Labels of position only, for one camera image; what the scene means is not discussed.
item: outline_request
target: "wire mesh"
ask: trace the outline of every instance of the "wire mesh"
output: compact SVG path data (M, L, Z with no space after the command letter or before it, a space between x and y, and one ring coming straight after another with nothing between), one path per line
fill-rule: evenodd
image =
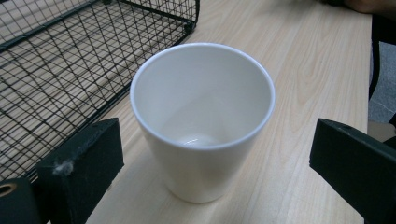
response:
M24 0L0 5L0 180L98 120L138 67L195 27L199 1Z

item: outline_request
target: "light wood tabletop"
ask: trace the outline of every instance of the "light wood tabletop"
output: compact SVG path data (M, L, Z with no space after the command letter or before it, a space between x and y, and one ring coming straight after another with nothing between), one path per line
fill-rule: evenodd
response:
M371 16L315 0L203 0L187 40L241 49L276 86L276 108L226 195L185 203L159 177L125 97L124 167L88 223L363 223L309 167L318 118L367 126Z

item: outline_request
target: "cup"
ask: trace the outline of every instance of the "cup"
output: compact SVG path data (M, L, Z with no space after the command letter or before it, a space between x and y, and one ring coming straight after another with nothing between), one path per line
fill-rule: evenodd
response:
M130 100L165 185L185 201L206 203L231 186L272 114L275 88L246 53L194 43L148 59Z

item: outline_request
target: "metal grid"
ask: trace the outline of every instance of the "metal grid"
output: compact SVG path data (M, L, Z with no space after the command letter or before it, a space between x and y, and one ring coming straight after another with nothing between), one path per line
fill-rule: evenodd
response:
M34 176L128 92L146 59L192 32L199 10L192 0L22 2L0 5L0 180Z

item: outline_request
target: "floor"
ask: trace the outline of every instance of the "floor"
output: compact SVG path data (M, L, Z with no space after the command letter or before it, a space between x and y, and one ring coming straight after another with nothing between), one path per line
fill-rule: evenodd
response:
M379 47L380 75L369 102L369 119L388 123L396 113L396 46L380 42Z

